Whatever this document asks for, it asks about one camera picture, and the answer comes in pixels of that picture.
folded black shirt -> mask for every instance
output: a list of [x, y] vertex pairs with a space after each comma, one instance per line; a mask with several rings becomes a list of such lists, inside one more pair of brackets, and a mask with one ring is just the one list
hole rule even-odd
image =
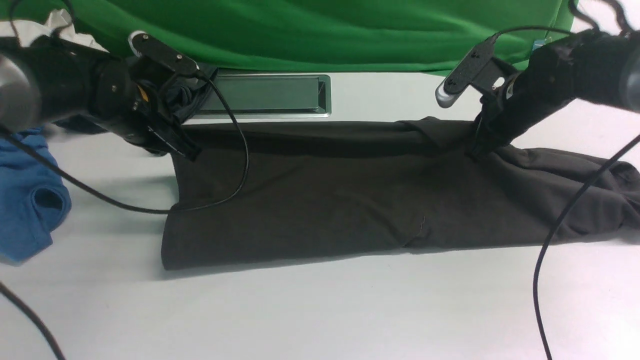
[[[186, 126], [207, 149], [173, 157], [180, 200], [206, 204], [235, 190], [243, 148], [231, 125]], [[381, 250], [464, 249], [542, 243], [569, 198], [605, 161], [552, 149], [463, 153], [471, 123], [278, 122], [243, 124], [251, 170], [222, 206], [169, 215], [167, 270]], [[640, 227], [640, 175], [619, 162], [581, 198], [557, 242]]]

cloth fold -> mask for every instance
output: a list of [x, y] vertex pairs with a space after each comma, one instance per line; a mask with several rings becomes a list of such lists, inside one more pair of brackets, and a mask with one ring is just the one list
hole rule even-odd
[[[186, 126], [205, 150], [173, 157], [176, 208], [226, 197], [243, 169], [229, 124]], [[464, 155], [471, 122], [279, 122], [243, 124], [252, 167], [240, 196], [172, 213], [167, 270], [404, 249], [542, 243], [569, 198], [604, 159], [552, 149]], [[584, 194], [555, 242], [640, 229], [640, 174], [619, 162]]]
[[[42, 129], [14, 135], [49, 161]], [[57, 176], [6, 140], [0, 140], [0, 255], [21, 263], [51, 245], [51, 231], [71, 209], [67, 188]]]

black garment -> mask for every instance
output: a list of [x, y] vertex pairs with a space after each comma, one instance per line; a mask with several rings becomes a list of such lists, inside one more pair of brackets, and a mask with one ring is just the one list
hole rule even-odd
[[[244, 191], [217, 208], [169, 215], [162, 245], [167, 270], [541, 243], [569, 198], [604, 162], [509, 146], [474, 163], [462, 149], [470, 123], [434, 118], [243, 129], [252, 152]], [[173, 158], [178, 208], [226, 197], [243, 169], [232, 126], [186, 130], [210, 149], [195, 164]], [[640, 174], [617, 163], [579, 201], [557, 239], [640, 228], [639, 200]]]

blue cloth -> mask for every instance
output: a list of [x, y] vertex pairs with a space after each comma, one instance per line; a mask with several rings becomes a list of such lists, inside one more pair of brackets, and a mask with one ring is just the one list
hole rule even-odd
[[[41, 128], [14, 135], [56, 163]], [[51, 231], [71, 209], [60, 176], [31, 156], [0, 140], [0, 254], [21, 263], [51, 245]]]

rectangular metal slot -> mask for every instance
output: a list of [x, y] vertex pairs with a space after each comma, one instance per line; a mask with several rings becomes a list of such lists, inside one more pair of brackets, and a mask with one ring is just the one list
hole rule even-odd
[[[216, 85], [237, 118], [305, 118], [331, 115], [328, 75], [220, 75]], [[196, 119], [226, 118], [212, 93]]]

